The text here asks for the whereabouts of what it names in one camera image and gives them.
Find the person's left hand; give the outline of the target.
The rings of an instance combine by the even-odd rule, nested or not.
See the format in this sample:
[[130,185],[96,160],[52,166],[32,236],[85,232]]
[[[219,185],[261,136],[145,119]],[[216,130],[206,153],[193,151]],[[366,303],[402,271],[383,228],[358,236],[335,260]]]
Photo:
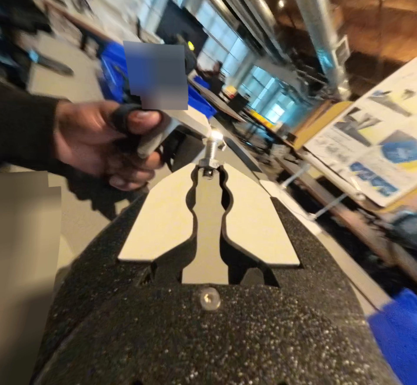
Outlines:
[[55,111],[56,159],[121,191],[145,186],[164,164],[159,152],[146,158],[122,153],[115,142],[125,137],[112,124],[114,101],[60,101]]

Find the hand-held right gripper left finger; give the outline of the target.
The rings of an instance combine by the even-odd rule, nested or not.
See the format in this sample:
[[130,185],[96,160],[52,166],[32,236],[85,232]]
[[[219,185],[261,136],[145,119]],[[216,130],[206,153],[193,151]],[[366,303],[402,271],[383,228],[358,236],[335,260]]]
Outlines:
[[118,259],[156,261],[189,241],[196,231],[197,183],[198,167],[190,163],[156,184],[149,191]]

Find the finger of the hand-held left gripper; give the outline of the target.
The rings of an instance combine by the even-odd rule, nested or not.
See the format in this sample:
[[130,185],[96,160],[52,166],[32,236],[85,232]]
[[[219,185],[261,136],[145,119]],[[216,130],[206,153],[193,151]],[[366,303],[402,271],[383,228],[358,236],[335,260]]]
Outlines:
[[185,128],[196,136],[208,138],[211,135],[211,125],[207,117],[198,110],[165,110],[169,117],[166,129],[168,134],[174,130]]

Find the silver hex bolt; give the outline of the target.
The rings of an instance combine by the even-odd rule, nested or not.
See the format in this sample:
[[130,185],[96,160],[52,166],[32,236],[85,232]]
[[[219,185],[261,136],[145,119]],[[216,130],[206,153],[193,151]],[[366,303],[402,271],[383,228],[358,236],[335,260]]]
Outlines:
[[216,159],[217,150],[224,151],[227,147],[222,132],[217,128],[211,128],[209,137],[205,140],[205,153],[203,158]]

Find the large silver duct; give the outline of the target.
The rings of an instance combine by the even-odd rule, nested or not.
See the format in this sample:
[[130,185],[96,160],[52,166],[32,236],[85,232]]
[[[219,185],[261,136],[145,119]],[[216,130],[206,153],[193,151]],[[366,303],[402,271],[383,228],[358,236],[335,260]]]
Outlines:
[[339,63],[336,56],[339,37],[332,17],[330,0],[295,1],[332,95],[340,100],[347,100],[351,92],[344,64]]

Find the silver hex nut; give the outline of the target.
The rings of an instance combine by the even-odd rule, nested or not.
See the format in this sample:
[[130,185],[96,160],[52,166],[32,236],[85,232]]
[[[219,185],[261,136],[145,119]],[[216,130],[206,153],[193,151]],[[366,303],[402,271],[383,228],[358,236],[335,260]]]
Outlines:
[[214,158],[203,158],[199,161],[199,171],[203,178],[211,180],[214,178],[220,166],[219,161]]

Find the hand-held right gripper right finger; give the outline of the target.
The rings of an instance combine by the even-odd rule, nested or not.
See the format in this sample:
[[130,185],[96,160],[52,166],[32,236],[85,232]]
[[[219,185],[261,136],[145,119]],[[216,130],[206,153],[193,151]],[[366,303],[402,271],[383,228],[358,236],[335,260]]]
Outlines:
[[226,239],[267,265],[300,265],[270,195],[229,164],[224,186],[231,196],[225,216]]

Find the long silver ceiling pipe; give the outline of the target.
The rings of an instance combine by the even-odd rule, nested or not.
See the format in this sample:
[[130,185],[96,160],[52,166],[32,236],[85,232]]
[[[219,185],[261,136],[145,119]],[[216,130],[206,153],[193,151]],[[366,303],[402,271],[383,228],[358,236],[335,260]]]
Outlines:
[[253,52],[290,65],[282,31],[265,0],[208,0]]

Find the dark grey flat tool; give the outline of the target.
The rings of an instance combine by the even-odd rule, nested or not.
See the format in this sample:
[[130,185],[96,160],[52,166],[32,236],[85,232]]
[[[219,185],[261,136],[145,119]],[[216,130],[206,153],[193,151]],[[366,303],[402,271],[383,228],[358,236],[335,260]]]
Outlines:
[[49,69],[59,75],[74,76],[74,71],[70,67],[44,54],[41,54],[34,49],[30,49],[28,51],[28,56],[33,63],[39,65],[40,67]]

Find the black monitor screen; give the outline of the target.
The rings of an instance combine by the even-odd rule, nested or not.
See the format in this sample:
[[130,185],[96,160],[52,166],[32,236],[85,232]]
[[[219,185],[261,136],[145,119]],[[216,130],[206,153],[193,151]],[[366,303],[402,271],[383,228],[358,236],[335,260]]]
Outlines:
[[173,0],[166,3],[155,34],[165,43],[175,35],[185,36],[186,43],[192,44],[196,57],[200,55],[208,39],[203,25],[186,8],[179,7]]

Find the blue yellow poster board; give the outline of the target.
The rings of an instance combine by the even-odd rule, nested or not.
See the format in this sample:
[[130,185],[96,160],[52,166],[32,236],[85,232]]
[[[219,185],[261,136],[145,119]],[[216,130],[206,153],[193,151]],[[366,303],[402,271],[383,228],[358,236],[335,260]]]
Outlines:
[[312,166],[358,200],[384,209],[414,191],[417,59],[353,102],[303,148]]

